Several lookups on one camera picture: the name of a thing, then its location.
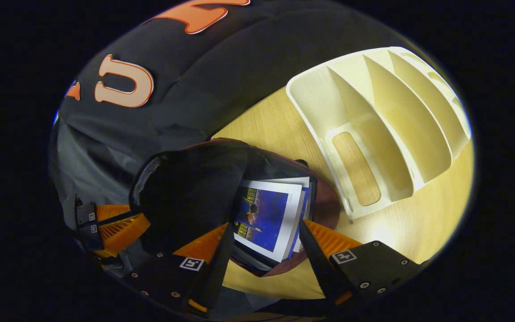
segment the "black fabric backdrop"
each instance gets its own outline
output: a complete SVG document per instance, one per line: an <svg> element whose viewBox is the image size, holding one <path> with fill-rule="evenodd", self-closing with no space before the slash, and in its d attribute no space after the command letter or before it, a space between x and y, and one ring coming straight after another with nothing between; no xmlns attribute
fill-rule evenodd
<svg viewBox="0 0 515 322"><path fill-rule="evenodd" d="M150 155L206 140L308 68L388 46L406 47L435 65L394 30L325 0L228 6L227 18L195 35L170 19L138 24L73 75L81 100L63 99L51 139L59 200L77 192L98 203L127 203L130 179ZM98 81L133 90L129 79L98 75L108 54L152 74L155 89L145 105L125 108L93 99Z"/></svg>
<svg viewBox="0 0 515 322"><path fill-rule="evenodd" d="M443 64L472 116L480 171L470 216L449 247L413 283L351 319L515 319L515 4L353 5ZM81 67L168 6L0 2L0 320L164 319L64 238L47 148Z"/></svg>

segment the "wooden surface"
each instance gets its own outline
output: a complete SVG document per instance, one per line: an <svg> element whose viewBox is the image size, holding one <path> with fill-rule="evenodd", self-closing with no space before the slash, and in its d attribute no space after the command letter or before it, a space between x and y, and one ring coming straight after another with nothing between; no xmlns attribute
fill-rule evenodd
<svg viewBox="0 0 515 322"><path fill-rule="evenodd" d="M367 206L379 201L380 190L375 176L351 134L343 132L335 135L333 144L349 174L359 203Z"/></svg>
<svg viewBox="0 0 515 322"><path fill-rule="evenodd" d="M290 159L304 159L315 173L335 187L325 159L287 97L285 87L213 137L239 139ZM466 208L472 187L473 152L470 141L450 169L412 197L363 216L353 224L341 210L336 230L361 243L380 240L416 263L431 258L449 240ZM262 278L230 261L223 286L262 296L323 298L308 260L288 273Z"/></svg>

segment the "orange letter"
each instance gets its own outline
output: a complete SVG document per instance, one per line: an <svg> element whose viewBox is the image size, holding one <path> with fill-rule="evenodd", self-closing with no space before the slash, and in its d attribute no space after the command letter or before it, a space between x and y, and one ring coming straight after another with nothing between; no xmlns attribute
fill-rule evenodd
<svg viewBox="0 0 515 322"><path fill-rule="evenodd" d="M216 21L225 17L228 13L226 8L204 9L196 7L198 4L234 4L245 6L250 0L192 0L170 8L165 12L145 21L145 24L153 19L168 18L184 22L187 34L197 34Z"/></svg>
<svg viewBox="0 0 515 322"><path fill-rule="evenodd" d="M101 66L98 68L98 75L115 74L135 81L135 90L126 93L120 90L104 86L102 81L98 82L94 87L94 99L97 102L111 102L120 106L130 108L144 105L152 90L154 90L154 80L152 75L139 65L126 63L120 60L114 60L112 55L106 55L102 60Z"/></svg>
<svg viewBox="0 0 515 322"><path fill-rule="evenodd" d="M77 84L74 84L73 86L69 87L67 94L65 94L65 97L67 97L67 96L74 97L76 100L80 100L80 84L79 84L79 82L77 82Z"/></svg>

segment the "wooden table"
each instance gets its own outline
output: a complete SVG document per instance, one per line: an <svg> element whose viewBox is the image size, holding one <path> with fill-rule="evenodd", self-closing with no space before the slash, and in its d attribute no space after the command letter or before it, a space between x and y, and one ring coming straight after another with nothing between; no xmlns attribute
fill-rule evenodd
<svg viewBox="0 0 515 322"><path fill-rule="evenodd" d="M285 87L247 110L215 137L238 139L290 159L304 159L315 173L335 187L329 167L287 97ZM442 249L458 225L468 203L473 170L474 149L470 141L448 171L412 197L363 216L353 224L342 209L336 230L361 243L380 240L422 263ZM223 286L270 297L324 297L309 260L288 273L272 277L255 277L230 261Z"/></svg>

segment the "book cover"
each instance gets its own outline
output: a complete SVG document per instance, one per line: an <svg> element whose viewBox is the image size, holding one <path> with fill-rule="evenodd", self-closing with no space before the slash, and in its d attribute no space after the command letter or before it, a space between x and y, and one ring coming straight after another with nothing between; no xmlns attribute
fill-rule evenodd
<svg viewBox="0 0 515 322"><path fill-rule="evenodd" d="M304 200L302 200L302 204L299 207L299 220L296 221L294 229L296 229L296 233L294 234L294 239L291 245L292 251L290 251L288 258L291 258L292 253L298 252L301 250L301 240L299 240L299 221L303 218L307 220L311 220L309 216L309 177L299 177L299 178L282 178L282 179L267 179L262 180L263 182L275 182L275 183L293 183L302 185L302 193L305 192Z"/></svg>
<svg viewBox="0 0 515 322"><path fill-rule="evenodd" d="M301 185L242 181L233 204L235 239L274 261L287 258L301 189Z"/></svg>

